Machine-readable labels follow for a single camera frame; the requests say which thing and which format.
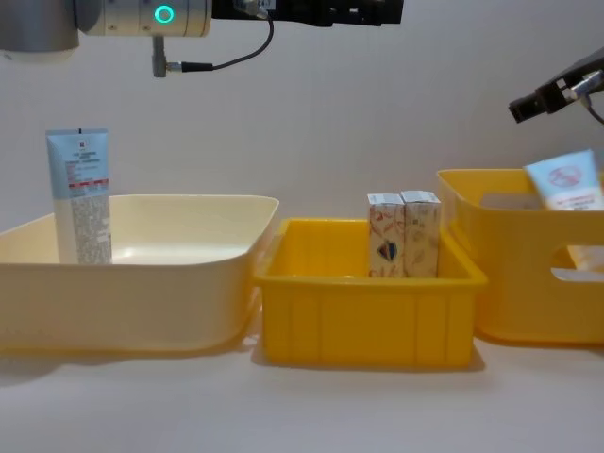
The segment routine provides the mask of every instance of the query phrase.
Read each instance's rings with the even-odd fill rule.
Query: small cardboard box
[[[369,277],[404,277],[405,203],[396,193],[369,198]]]
[[[405,202],[405,276],[438,276],[441,202],[432,192],[408,191]]]

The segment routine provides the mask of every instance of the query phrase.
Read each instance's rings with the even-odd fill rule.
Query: basket handle hole
[[[551,273],[561,281],[604,283],[604,246],[561,247],[552,257]]]

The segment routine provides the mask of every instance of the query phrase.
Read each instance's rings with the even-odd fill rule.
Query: white table surface
[[[184,360],[1,359],[0,451],[604,452],[604,353],[476,344],[484,368],[446,374],[258,365],[253,338]]]

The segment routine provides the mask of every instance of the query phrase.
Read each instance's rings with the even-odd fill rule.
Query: yellow storage basket
[[[439,174],[445,227],[489,278],[480,336],[513,344],[604,344],[604,283],[562,281],[567,245],[604,245],[604,212],[493,210],[487,193],[535,193],[523,170]]]
[[[446,234],[439,278],[368,278],[362,220],[284,222],[260,266],[274,363],[463,367],[485,276]]]

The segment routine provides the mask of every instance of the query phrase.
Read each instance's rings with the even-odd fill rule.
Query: blue and white tube
[[[46,133],[59,260],[111,264],[108,131]]]
[[[604,210],[604,193],[592,150],[559,156],[525,167],[550,210]],[[604,272],[604,247],[572,245],[580,271]]]

